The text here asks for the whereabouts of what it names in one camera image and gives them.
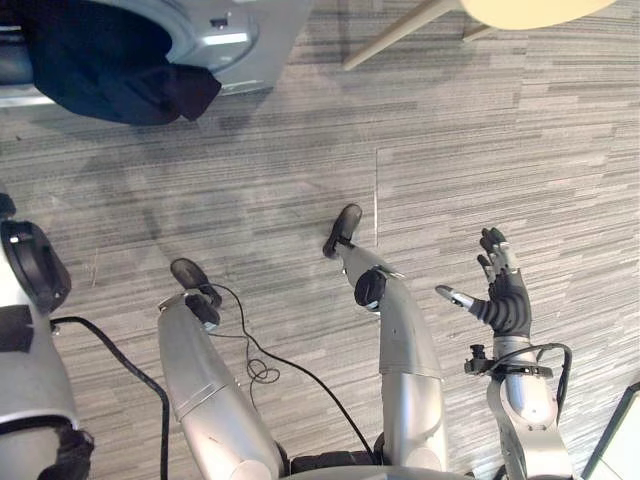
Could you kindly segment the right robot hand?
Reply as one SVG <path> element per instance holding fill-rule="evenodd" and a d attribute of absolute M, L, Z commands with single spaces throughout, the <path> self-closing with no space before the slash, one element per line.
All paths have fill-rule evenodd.
<path fill-rule="evenodd" d="M 488 298 L 479 299 L 447 285 L 438 285 L 435 291 L 488 325 L 495 337 L 529 338 L 531 305 L 511 244 L 495 227 L 482 229 L 479 244 L 484 254 L 478 255 L 477 261 L 488 282 Z"/>

